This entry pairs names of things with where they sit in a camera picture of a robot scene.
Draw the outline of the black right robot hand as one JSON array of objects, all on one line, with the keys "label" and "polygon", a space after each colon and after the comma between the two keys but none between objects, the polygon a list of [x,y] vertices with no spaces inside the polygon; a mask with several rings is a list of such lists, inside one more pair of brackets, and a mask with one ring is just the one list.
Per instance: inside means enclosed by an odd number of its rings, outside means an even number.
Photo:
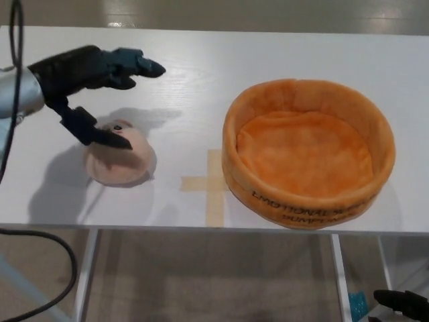
[{"label": "black right robot hand", "polygon": [[414,321],[428,321],[428,299],[405,290],[375,290],[374,299],[392,311],[400,312]]}]

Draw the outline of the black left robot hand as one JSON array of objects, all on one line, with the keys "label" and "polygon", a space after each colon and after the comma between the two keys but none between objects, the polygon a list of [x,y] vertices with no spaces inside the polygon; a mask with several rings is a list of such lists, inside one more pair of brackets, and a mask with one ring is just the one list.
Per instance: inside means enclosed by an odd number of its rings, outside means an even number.
[{"label": "black left robot hand", "polygon": [[51,56],[28,66],[36,77],[44,102],[60,117],[60,123],[85,146],[91,143],[131,150],[131,143],[110,130],[96,127],[97,120],[83,107],[68,106],[68,96],[82,89],[102,87],[129,90],[136,86],[132,76],[157,78],[166,72],[159,63],[131,48],[113,51],[94,45]]}]

